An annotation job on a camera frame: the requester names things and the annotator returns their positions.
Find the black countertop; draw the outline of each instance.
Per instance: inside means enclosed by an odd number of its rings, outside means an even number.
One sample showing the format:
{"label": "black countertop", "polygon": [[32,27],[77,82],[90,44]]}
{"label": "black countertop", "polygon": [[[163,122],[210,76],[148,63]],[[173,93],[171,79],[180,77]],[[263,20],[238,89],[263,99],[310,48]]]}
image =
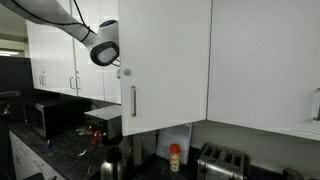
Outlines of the black countertop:
{"label": "black countertop", "polygon": [[9,129],[65,179],[89,179],[100,170],[106,154],[106,148],[101,144],[93,149],[91,135],[80,136],[76,131],[50,139],[52,145],[47,148],[47,140],[29,130],[24,123],[12,124]]}
{"label": "black countertop", "polygon": [[[96,150],[90,144],[91,136],[78,135],[75,131],[50,139],[51,148],[46,147],[47,140],[28,129],[24,123],[13,124],[9,129],[27,146],[53,167],[60,175],[69,180],[100,179],[99,170],[106,147],[98,145]],[[87,150],[84,156],[78,154]],[[168,160],[152,156],[130,175],[134,180],[193,180],[196,166],[195,157],[198,149],[190,148],[188,165],[182,165],[179,172],[171,172]],[[280,174],[250,167],[251,180],[281,180]]]}

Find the ceiling light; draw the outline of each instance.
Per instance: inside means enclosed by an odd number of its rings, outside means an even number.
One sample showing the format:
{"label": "ceiling light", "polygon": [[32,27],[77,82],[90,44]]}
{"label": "ceiling light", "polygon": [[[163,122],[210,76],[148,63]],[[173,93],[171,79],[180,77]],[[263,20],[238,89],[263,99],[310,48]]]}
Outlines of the ceiling light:
{"label": "ceiling light", "polygon": [[0,56],[11,56],[10,54],[3,54],[3,53],[0,53]]}
{"label": "ceiling light", "polygon": [[12,54],[12,55],[18,55],[18,52],[14,52],[14,51],[0,51],[0,54]]}

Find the microwave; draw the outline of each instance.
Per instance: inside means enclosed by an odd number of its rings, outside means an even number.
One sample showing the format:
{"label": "microwave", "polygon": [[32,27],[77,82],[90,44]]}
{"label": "microwave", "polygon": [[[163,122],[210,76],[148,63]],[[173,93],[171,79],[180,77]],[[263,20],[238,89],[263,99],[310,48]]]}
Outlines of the microwave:
{"label": "microwave", "polygon": [[52,138],[84,123],[84,112],[90,110],[90,104],[87,100],[32,99],[23,108],[27,126],[45,138]]}

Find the condiment bottle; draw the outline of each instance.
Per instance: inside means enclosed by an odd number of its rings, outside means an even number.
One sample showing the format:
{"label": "condiment bottle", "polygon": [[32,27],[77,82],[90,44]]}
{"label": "condiment bottle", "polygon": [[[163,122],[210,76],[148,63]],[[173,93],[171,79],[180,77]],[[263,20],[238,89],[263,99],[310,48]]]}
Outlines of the condiment bottle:
{"label": "condiment bottle", "polygon": [[180,167],[180,146],[179,144],[170,145],[170,170],[178,172]]}

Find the toaster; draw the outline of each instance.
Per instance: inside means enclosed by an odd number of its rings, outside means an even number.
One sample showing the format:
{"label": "toaster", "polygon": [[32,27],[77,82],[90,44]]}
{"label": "toaster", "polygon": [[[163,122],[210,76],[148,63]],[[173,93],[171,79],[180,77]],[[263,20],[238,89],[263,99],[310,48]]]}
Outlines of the toaster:
{"label": "toaster", "polygon": [[196,159],[197,180],[246,180],[249,157],[242,152],[205,144]]}

